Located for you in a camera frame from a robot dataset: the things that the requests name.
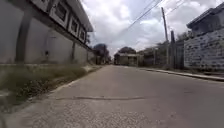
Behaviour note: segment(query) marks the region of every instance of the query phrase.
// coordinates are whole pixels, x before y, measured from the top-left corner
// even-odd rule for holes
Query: asphalt road
[[[9,128],[223,128],[224,84],[107,66],[7,120]]]

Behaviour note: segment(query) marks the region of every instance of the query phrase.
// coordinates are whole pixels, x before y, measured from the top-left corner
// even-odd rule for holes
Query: roof
[[[200,22],[201,20],[203,20],[204,18],[206,18],[207,16],[209,16],[211,14],[217,14],[218,12],[220,12],[223,9],[224,9],[224,2],[222,4],[220,4],[219,6],[217,6],[216,8],[210,8],[207,11],[205,11],[204,13],[202,13],[200,16],[198,16],[193,21],[188,23],[187,27],[191,28],[195,23]]]
[[[89,18],[80,2],[80,0],[66,0],[71,6],[72,10],[75,12],[87,32],[93,32],[93,27],[89,21]]]

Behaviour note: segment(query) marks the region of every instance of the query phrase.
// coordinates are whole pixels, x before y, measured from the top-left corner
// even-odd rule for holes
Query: cloudy sky
[[[92,45],[106,43],[111,55],[124,46],[142,50],[165,40],[161,7],[167,14],[168,30],[178,34],[187,31],[186,24],[191,20],[224,0],[162,0],[128,31],[122,32],[159,1],[82,0],[95,31],[91,34]]]

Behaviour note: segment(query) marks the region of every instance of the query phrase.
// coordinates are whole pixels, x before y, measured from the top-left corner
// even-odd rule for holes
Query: power line
[[[135,23],[137,23],[140,19],[142,19],[144,16],[146,16],[153,8],[155,8],[162,1],[163,0],[159,0],[159,2],[157,2],[152,8],[149,8],[145,13],[143,13],[141,16],[139,16],[131,25],[129,25],[128,28],[126,28],[123,31],[121,31],[120,34],[118,35],[118,37],[123,35],[125,32],[127,32],[133,25],[135,25]]]
[[[185,2],[187,2],[187,0],[183,0],[183,2],[181,3],[181,4],[179,4],[178,6],[176,6],[175,8],[173,8],[170,12],[168,12],[167,14],[166,14],[166,16],[167,15],[169,15],[170,13],[172,13],[173,11],[175,11],[176,9],[178,9],[180,6],[182,6]]]
[[[144,13],[144,11],[153,3],[155,2],[156,0],[153,0],[152,2],[148,3],[144,9],[142,9],[142,11],[138,14],[138,15],[141,15],[142,13]]]

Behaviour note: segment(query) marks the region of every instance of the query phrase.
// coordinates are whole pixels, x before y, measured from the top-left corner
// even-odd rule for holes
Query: gray building
[[[224,27],[224,3],[216,8],[210,8],[199,17],[195,18],[187,27],[193,35],[201,35]]]
[[[140,55],[138,54],[117,53],[114,55],[114,64],[125,66],[138,66],[139,58]]]
[[[193,36],[184,41],[184,66],[224,71],[224,3],[187,25]]]
[[[86,63],[93,27],[79,0],[0,0],[0,63]]]

